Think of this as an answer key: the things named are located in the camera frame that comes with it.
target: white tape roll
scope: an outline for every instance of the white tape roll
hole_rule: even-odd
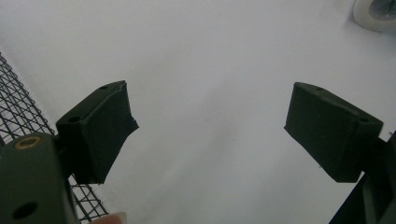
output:
[[[389,10],[390,6],[391,0],[357,0],[353,17],[360,26],[369,30],[394,30],[396,9]]]

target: wire mesh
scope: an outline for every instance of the wire mesh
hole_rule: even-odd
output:
[[[36,132],[55,135],[55,131],[43,118],[41,110],[37,108],[35,101],[18,81],[18,76],[0,52],[0,146],[3,147],[20,136]],[[73,176],[69,181],[81,224],[108,214],[91,186],[77,184]]]

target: wire basket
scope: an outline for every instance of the wire basket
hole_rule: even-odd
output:
[[[0,52],[0,149],[15,138],[37,132],[55,135]],[[78,185],[73,176],[69,181],[81,224],[108,214],[91,186]]]

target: skin-colored object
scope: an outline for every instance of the skin-colored object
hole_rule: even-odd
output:
[[[100,217],[90,224],[127,224],[126,214],[116,213],[105,217]]]

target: brass screw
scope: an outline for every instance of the brass screw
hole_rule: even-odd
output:
[[[15,144],[15,148],[17,149],[26,149],[26,148],[31,148],[35,147],[41,142],[41,137],[39,136],[31,136],[27,138],[23,138],[21,141],[17,142]]]

